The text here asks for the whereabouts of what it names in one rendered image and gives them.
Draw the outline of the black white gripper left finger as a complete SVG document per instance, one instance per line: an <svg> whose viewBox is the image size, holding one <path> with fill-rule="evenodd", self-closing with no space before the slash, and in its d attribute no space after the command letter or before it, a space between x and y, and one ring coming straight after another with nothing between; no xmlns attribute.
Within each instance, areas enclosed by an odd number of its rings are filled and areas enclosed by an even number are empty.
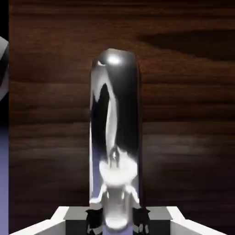
<svg viewBox="0 0 235 235"><path fill-rule="evenodd" d="M103 209L59 206L50 219L9 235L103 235Z"/></svg>

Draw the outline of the black white gripper right finger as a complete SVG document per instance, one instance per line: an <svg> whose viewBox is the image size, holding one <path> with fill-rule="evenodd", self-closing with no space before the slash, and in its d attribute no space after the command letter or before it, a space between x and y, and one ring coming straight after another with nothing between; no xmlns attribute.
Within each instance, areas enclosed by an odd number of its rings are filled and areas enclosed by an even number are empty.
<svg viewBox="0 0 235 235"><path fill-rule="evenodd" d="M186 219L178 207L133 208L133 235L227 235Z"/></svg>

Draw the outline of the shiny curved metal handle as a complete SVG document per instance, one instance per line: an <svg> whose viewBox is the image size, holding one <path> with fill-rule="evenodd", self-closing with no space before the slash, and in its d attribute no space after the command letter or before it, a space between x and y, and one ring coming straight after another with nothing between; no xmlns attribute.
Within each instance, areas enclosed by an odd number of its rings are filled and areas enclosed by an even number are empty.
<svg viewBox="0 0 235 235"><path fill-rule="evenodd" d="M133 235L140 209L140 69L134 53L106 49L90 73L88 235Z"/></svg>

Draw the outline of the dark wood cabinet door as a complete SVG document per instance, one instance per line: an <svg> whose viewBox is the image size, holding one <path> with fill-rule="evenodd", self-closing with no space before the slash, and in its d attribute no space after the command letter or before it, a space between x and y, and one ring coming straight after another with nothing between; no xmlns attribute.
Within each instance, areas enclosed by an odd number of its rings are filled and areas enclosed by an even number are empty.
<svg viewBox="0 0 235 235"><path fill-rule="evenodd" d="M92 60L141 70L143 202L235 235L235 0L9 0L9 232L89 196Z"/></svg>

